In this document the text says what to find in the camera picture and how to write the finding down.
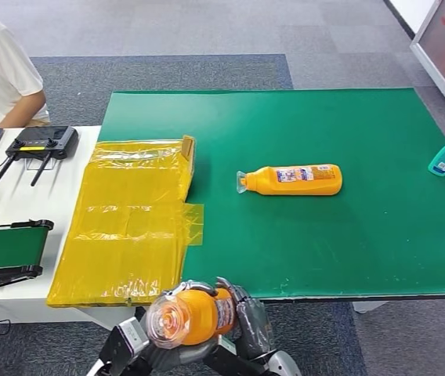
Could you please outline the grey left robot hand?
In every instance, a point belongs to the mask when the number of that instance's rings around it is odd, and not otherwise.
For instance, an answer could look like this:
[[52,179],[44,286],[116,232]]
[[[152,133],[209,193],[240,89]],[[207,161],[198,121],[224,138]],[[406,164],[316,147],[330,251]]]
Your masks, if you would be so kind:
[[235,320],[235,304],[228,291],[193,280],[181,282],[159,295],[141,320],[150,342],[144,358],[157,371],[202,360]]

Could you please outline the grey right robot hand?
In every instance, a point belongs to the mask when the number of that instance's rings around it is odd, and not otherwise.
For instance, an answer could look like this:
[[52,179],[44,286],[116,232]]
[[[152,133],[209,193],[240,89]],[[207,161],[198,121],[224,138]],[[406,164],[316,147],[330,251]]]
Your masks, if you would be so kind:
[[241,332],[239,346],[246,358],[255,360],[276,350],[273,331],[264,304],[224,277],[218,277],[216,285],[228,291],[235,303]]

